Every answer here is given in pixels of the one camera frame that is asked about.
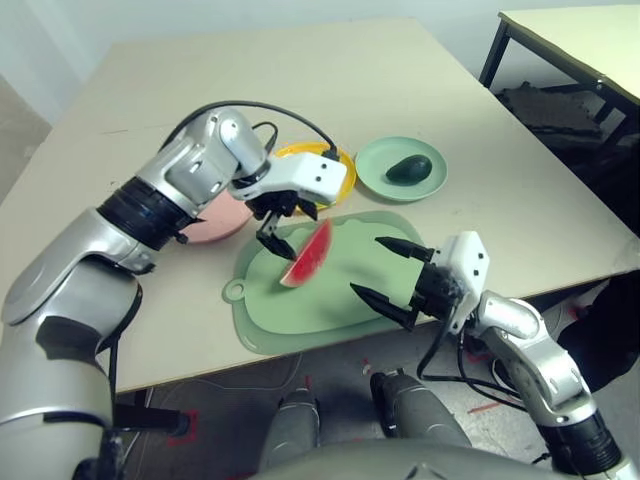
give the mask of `plate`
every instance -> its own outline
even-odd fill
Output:
[[[424,155],[432,163],[431,173],[415,185],[391,183],[386,173],[411,155]],[[370,190],[391,200],[411,202],[436,193],[447,180],[447,162],[428,143],[409,137],[385,137],[365,146],[356,155],[358,177]]]
[[[276,157],[285,157],[287,155],[291,155],[293,153],[316,153],[320,155],[324,152],[329,145],[322,142],[305,142],[305,143],[294,143],[292,145],[281,148],[276,152]],[[336,200],[336,204],[342,202],[345,198],[349,196],[351,191],[353,190],[353,186],[356,183],[356,166],[353,164],[353,160],[347,152],[338,148],[338,154],[340,155],[340,163],[347,166],[347,176],[342,183],[342,188],[340,189],[340,193],[338,194],[338,199]],[[316,204],[318,210],[323,210],[327,208],[329,205],[322,205],[320,203]]]
[[[192,223],[181,233],[189,238],[189,243],[213,242],[236,233],[252,215],[244,202],[225,190],[198,215],[204,222]]]

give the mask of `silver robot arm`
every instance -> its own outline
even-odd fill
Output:
[[[247,120],[230,108],[198,116],[97,209],[82,213],[29,265],[2,310],[2,478],[99,476],[112,398],[96,353],[119,336],[141,303],[135,275],[197,221],[225,188],[247,202],[270,251],[295,258],[275,235],[296,206],[336,200],[346,167],[313,154],[271,162]]]
[[[371,308],[408,330],[419,313],[442,320],[441,334],[425,358],[431,358],[448,333],[464,330],[482,339],[509,372],[545,439],[554,470],[569,478],[640,478],[607,430],[578,366],[549,336],[541,315],[522,300],[483,291],[489,255],[476,232],[449,237],[436,249],[389,237],[376,241],[424,262],[411,309],[389,303],[370,288],[352,288]]]

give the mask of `green plate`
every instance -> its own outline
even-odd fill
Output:
[[[431,173],[421,182],[402,186],[391,183],[385,173],[400,160],[421,154],[432,163]],[[378,195],[401,202],[420,200],[436,193],[447,180],[447,162],[428,143],[409,137],[385,137],[365,146],[356,155],[358,177]]]

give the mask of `gray floor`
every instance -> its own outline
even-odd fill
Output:
[[[545,314],[549,329],[556,334],[571,321],[566,310],[566,306],[557,306]],[[302,356],[158,387],[153,406],[199,412],[196,440],[168,446],[162,434],[142,435],[129,458],[127,478],[244,478],[255,471],[278,400],[305,383],[311,384],[320,401],[324,444],[380,438],[382,432],[369,396],[371,372],[403,367],[413,374],[434,332],[435,325],[424,325],[413,334],[398,331],[375,335]],[[489,378],[486,365],[486,361],[467,359],[472,376]],[[453,342],[443,347],[429,371],[455,372]],[[525,414],[504,406],[474,412],[472,409],[492,402],[464,385],[429,386],[456,416],[476,448],[525,462],[546,451]],[[620,446],[639,462],[639,365],[598,392],[596,398]]]

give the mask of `beige table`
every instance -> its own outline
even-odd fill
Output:
[[[433,197],[393,205],[358,186],[324,215],[394,210],[428,245],[478,230],[492,258],[488,288],[531,295],[639,266],[638,238],[615,215],[416,21],[390,19],[113,47],[0,206],[0,296],[186,113],[236,98],[295,110],[350,152],[385,135],[433,144],[449,163]],[[247,113],[277,121],[287,141],[314,139],[282,117]],[[169,245],[140,278],[145,301],[121,342],[119,390],[264,358],[241,345],[220,295],[256,225],[211,245]]]
[[[638,129],[640,110],[640,5],[546,8],[500,12],[500,25],[480,83],[491,86],[509,39],[563,71],[626,115],[609,146]]]

